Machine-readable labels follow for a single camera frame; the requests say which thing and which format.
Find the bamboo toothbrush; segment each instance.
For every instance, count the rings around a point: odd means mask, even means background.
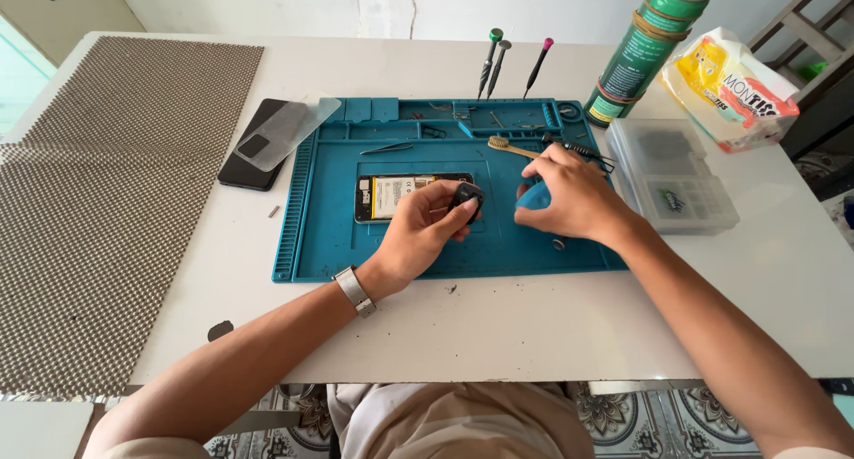
[[[489,147],[498,150],[506,150],[507,152],[512,152],[514,154],[518,154],[519,156],[530,157],[532,159],[536,159],[540,156],[539,152],[532,152],[530,150],[519,149],[518,147],[513,147],[510,145],[510,140],[504,137],[499,137],[494,135],[489,138]]]

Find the metal wristband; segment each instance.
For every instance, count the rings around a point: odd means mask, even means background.
[[[354,269],[356,269],[355,266],[350,266],[332,276],[332,279],[336,279],[338,285],[347,294],[353,307],[356,308],[356,312],[362,316],[362,319],[366,319],[377,310],[377,306],[371,302],[365,290],[362,289],[362,286],[356,279],[356,274],[353,274]]]

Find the hand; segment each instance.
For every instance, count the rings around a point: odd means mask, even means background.
[[[626,234],[648,227],[602,179],[598,165],[584,161],[575,152],[550,145],[522,170],[523,177],[537,175],[546,181],[552,203],[540,210],[517,208],[517,224],[561,236],[589,238],[612,249]],[[520,185],[517,197],[528,188],[527,184]]]
[[[447,212],[458,186],[457,181],[435,181],[400,199],[383,243],[355,271],[371,300],[406,288],[439,257],[448,239],[462,242],[471,232],[465,223],[477,210],[476,198]]]

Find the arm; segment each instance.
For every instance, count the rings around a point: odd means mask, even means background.
[[[591,169],[580,157],[550,147],[523,175],[541,175],[552,204],[542,210],[520,209],[516,221],[591,238],[620,254],[706,384],[766,457],[804,446],[854,456],[854,431],[817,382]]]
[[[462,241],[470,232],[465,223],[476,202],[447,213],[457,184],[436,181],[401,199],[379,250],[355,270],[372,301],[403,290],[449,238]],[[356,316],[338,283],[330,282],[200,347],[110,410],[92,432],[85,458],[134,439],[207,442]]]

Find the tweezers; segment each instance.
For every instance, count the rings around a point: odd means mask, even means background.
[[[386,145],[385,147],[380,147],[379,149],[365,150],[364,152],[359,152],[359,155],[366,156],[368,154],[379,154],[380,152],[392,152],[395,150],[409,149],[413,145],[414,144],[412,142],[398,142],[397,144]]]

